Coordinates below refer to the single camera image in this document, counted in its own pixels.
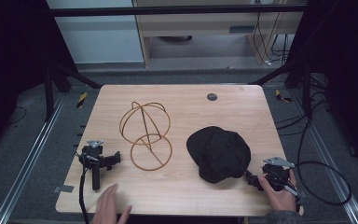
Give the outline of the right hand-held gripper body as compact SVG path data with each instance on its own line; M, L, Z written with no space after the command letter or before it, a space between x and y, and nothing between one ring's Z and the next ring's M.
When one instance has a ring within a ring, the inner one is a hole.
M295 197L298 197L298 192L294 185L290 182L290 169L296 166L281 157L272 157L264 159L265 163L262 166L262 173L275 191L286 189Z

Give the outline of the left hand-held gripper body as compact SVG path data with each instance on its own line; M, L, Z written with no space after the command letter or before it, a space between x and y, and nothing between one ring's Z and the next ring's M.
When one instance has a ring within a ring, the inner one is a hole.
M104 157L103 140L88 140L87 145L82 148L79 161L86 169L92 171L92 189L99 190L101 187L100 169L111 170L114 165L114 157Z

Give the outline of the wire hat stand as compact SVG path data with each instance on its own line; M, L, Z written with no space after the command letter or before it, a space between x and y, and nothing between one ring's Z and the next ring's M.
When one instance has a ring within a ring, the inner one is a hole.
M130 144L130 158L136 168L151 172L169 163L173 149L167 134L171 126L171 117L163 104L131 102L118 128Z

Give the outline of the black cap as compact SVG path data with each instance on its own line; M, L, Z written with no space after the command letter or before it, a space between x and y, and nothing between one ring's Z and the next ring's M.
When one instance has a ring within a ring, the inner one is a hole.
M213 184L229 177L241 178L251 161L251 150L243 138L216 126L192 133L186 148L199 167L199 176Z

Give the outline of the person's right hand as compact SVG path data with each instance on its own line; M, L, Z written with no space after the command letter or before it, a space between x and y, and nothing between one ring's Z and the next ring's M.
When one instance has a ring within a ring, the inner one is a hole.
M296 211L296 197L287 189L276 191L263 175L259 175L258 181L267 195L270 207L273 211Z

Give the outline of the person's left hand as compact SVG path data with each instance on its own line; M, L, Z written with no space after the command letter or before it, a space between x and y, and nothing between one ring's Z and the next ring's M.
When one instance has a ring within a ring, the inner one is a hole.
M118 184L106 189L99 197L96 213L91 224L126 224L131 213L132 206L127 206L120 216L117 215L116 193Z

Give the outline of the grey tape piece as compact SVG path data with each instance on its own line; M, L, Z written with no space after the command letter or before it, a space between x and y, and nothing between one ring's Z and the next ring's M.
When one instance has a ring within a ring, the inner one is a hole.
M55 193L69 192L69 193L71 193L73 190L74 190L73 186L61 185L61 186L54 187L53 192L55 192Z

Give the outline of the yellow black striped tape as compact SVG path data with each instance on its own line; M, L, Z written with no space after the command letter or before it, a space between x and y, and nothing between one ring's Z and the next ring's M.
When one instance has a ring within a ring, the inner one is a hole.
M276 98L277 100L281 100L281 101L284 101L284 102L286 102L286 103L291 103L291 102L293 102L290 97L283 97L283 96L281 95L281 92L280 92L279 90L275 90L275 98Z
M79 97L79 99L77 101L77 104L76 104L76 108L81 108L82 107L82 105L84 104L87 96L88 96L87 92L83 92L83 93L80 94L80 97Z

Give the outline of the wooden desk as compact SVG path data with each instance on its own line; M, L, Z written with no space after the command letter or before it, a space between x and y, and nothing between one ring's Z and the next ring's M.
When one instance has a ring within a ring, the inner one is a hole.
M207 94L217 94L209 101ZM167 109L172 126L167 136L173 154L156 171L136 168L130 144L119 133L119 122L131 107L157 102ZM103 140L104 155L120 152L121 162L101 171L101 187L118 184L117 209L131 205L138 215L263 216L269 212L264 193L241 178L210 184L186 149L187 138L207 126L238 133L251 149L250 172L257 174L263 160L284 152L263 89L257 85L105 85L92 109L80 144Z

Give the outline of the black metal stand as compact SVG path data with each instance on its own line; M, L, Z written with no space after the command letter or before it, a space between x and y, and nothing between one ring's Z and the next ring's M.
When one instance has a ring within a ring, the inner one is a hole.
M311 119L311 97L310 97L310 65L304 61L292 60L285 65L275 69L268 75L261 77L260 79L250 82L250 85L264 85L273 78L288 73L288 77L284 81L284 85L289 89L296 87L299 83L302 84L302 108L305 115Z
M59 92L69 92L72 86L67 77L73 77L93 89L100 89L102 87L101 84L82 76L76 69L70 69L69 67L57 63L53 58L46 58L44 71L44 87L46 97L45 121L49 121L55 111L52 85L55 84Z

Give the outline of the white cabinet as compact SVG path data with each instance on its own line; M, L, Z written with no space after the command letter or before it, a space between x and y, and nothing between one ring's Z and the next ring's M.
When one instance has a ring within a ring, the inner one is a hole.
M51 9L132 7L132 0L47 0ZM55 18L76 64L142 63L134 16Z

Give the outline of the black horizontal bar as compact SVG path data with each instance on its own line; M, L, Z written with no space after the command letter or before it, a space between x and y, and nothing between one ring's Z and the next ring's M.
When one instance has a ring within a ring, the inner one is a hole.
M228 5L228 6L172 6L172 7L101 7L50 9L47 14L54 17L128 16L212 13L261 13L300 12L309 8L307 4L294 5Z

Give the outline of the metal floor rail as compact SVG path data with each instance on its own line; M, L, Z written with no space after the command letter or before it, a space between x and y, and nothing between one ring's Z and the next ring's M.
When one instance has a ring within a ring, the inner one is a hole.
M51 117L43 123L38 136L34 140L34 143L28 153L20 171L18 172L16 179L14 180L7 196L0 205L0 224L7 224L23 190L32 173L34 166L42 152L48 137L56 123L58 116L62 111L62 105L67 97L66 93L59 93L57 100L53 105L53 112Z
M301 97L298 91L290 91L290 94L293 98L293 102L296 105L300 116L305 120L303 123L305 127L303 129L300 144L297 150L296 162L297 162L297 170L298 174L301 175L300 166L305 164L316 164L320 165L324 168L328 180L330 181L335 194L337 195L337 202L329 202L326 199L318 196L316 193L312 192L308 189L308 186L304 184L304 188L307 192L312 195L318 201L335 206L335 207L343 207L351 224L358 224L358 202L352 193L352 188L349 181L345 178L345 176L339 171L339 168L335 161L333 160L331 154L327 150L326 144L322 139L319 131L316 126L312 123L312 119L309 119L306 115L305 109L301 104ZM310 136L310 141L314 145L316 153L319 157L317 161L302 161L301 158L301 150L304 142L305 135L308 134Z

